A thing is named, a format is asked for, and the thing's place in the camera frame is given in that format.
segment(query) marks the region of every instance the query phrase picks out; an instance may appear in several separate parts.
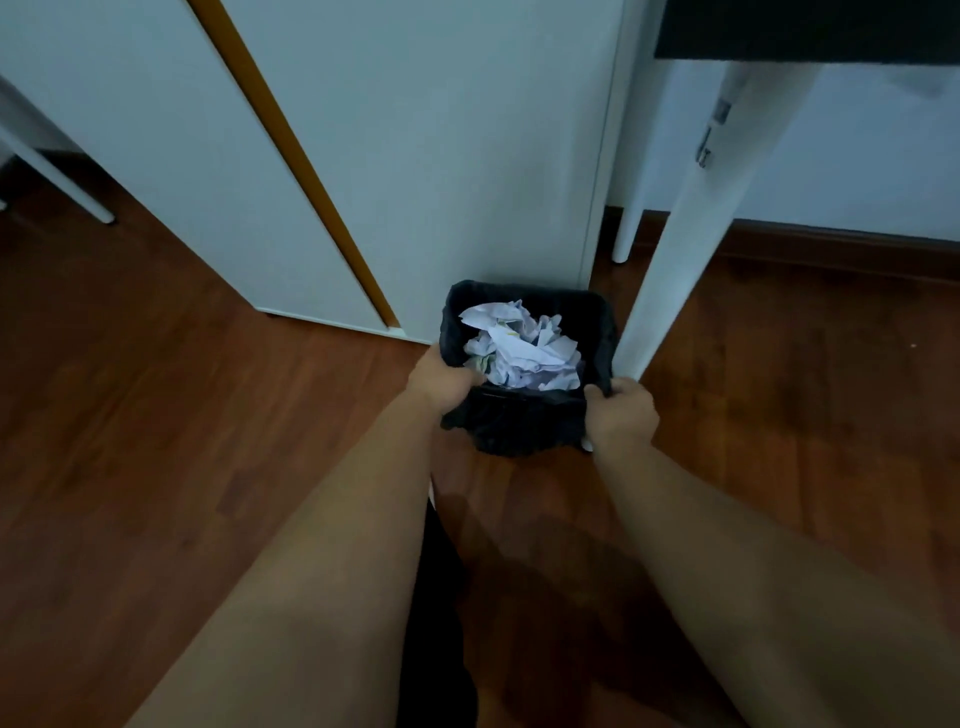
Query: black plastic bag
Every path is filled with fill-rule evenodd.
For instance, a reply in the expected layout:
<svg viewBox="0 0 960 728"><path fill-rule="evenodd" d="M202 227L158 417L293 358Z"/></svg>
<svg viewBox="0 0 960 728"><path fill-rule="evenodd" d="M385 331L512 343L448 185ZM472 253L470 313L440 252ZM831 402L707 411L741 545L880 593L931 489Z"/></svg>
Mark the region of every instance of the black plastic bag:
<svg viewBox="0 0 960 728"><path fill-rule="evenodd" d="M482 452L516 457L561 445L580 445L586 431L587 400L583 386L596 384L610 394L611 363L616 350L616 323L607 300L582 290L543 288L522 284L481 283L462 280L446 297L440 329L440 353L451 367L469 359L467 341L480 332L460 320L460 314L480 303L523 300L538 319L560 314L564 336L577 342L585 364L581 386L568 392L508 389L485 383L470 390L467 398L441 422L444 429L462 427Z"/></svg>

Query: person's left arm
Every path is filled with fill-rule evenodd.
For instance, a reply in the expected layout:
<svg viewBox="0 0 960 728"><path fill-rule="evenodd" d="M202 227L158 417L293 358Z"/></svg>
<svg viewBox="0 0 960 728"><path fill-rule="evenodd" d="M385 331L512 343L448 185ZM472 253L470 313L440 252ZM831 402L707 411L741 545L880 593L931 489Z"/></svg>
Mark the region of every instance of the person's left arm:
<svg viewBox="0 0 960 728"><path fill-rule="evenodd" d="M393 723L431 436L481 380L432 347L129 725Z"/></svg>

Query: wooden floor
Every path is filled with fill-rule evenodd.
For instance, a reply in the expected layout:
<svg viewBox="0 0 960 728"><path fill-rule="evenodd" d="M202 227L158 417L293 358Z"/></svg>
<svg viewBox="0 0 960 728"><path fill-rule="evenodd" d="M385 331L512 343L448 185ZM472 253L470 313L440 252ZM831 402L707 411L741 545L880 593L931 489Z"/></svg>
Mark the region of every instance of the wooden floor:
<svg viewBox="0 0 960 728"><path fill-rule="evenodd" d="M252 310L135 201L0 214L0 725L121 726L422 347ZM646 261L593 287L620 322ZM711 264L660 446L960 631L960 288ZM482 726L736 725L588 456L438 433Z"/></svg>

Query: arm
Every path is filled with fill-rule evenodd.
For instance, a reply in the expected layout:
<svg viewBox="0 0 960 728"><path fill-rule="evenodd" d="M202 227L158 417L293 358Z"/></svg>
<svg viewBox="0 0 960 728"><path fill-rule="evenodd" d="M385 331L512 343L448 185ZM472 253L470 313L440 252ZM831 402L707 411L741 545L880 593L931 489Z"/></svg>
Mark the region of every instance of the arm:
<svg viewBox="0 0 960 728"><path fill-rule="evenodd" d="M588 436L640 559L754 726L954 725L960 660L868 574L650 445L650 395L588 387Z"/></svg>
<svg viewBox="0 0 960 728"><path fill-rule="evenodd" d="M130 726L389 725L430 440L478 374L436 347L261 553Z"/></svg>

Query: person's left hand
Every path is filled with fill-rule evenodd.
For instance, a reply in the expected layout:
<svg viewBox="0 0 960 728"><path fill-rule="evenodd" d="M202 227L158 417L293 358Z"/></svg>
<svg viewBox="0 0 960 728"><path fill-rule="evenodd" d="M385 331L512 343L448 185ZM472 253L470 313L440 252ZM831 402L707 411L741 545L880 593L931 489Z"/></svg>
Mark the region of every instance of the person's left hand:
<svg viewBox="0 0 960 728"><path fill-rule="evenodd" d="M467 397L470 387L483 384L482 374L468 367L448 367L434 344L417 362L407 379L407 392L423 396L438 415L449 412Z"/></svg>

